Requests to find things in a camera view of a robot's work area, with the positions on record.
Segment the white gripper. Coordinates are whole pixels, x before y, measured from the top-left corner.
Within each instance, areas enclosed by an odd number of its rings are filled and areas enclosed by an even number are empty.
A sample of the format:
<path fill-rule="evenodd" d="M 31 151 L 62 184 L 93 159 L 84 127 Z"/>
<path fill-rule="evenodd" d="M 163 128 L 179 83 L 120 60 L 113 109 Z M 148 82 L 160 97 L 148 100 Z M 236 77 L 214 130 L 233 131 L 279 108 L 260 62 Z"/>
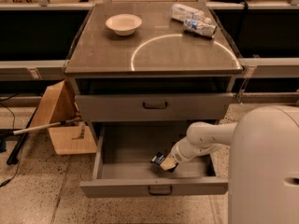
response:
<path fill-rule="evenodd" d="M 178 163 L 187 163 L 195 157 L 205 156 L 221 148 L 221 144 L 192 143 L 187 137 L 184 137 L 173 145 L 170 154 L 162 160 L 160 166 L 165 171 L 173 172 Z"/>

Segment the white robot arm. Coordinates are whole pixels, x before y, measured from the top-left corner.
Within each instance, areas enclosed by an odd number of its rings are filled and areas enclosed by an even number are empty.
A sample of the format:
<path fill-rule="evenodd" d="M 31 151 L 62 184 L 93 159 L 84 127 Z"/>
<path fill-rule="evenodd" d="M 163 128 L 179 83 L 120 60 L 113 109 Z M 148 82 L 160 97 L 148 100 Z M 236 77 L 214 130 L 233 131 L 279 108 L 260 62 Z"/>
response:
<path fill-rule="evenodd" d="M 229 224 L 299 224 L 299 107 L 256 108 L 239 122 L 195 122 L 161 162 L 165 170 L 230 147 Z"/>

